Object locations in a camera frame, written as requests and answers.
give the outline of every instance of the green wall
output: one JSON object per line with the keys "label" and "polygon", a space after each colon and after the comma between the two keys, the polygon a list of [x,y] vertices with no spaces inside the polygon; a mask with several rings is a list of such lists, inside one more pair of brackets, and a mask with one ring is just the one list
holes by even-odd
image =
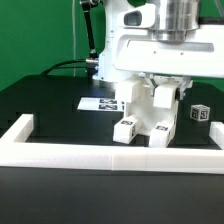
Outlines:
{"label": "green wall", "polygon": [[[130,0],[130,3],[138,6],[145,0]],[[85,58],[88,42],[79,0],[75,0],[75,7],[75,55]],[[200,14],[219,16],[213,0],[202,0]],[[91,15],[96,48],[101,52],[105,31],[103,6],[94,8]],[[72,0],[0,0],[0,90],[23,76],[39,74],[57,62],[72,58]],[[73,71],[66,70],[66,74],[72,75]],[[222,80],[202,81],[214,83],[224,90]]]}

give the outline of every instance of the white cube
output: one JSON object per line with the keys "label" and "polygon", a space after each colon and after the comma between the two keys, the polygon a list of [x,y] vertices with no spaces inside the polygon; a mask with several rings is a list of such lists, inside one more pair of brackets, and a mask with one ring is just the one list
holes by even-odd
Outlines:
{"label": "white cube", "polygon": [[190,118],[197,121],[208,121],[210,115],[210,108],[204,105],[192,105]]}

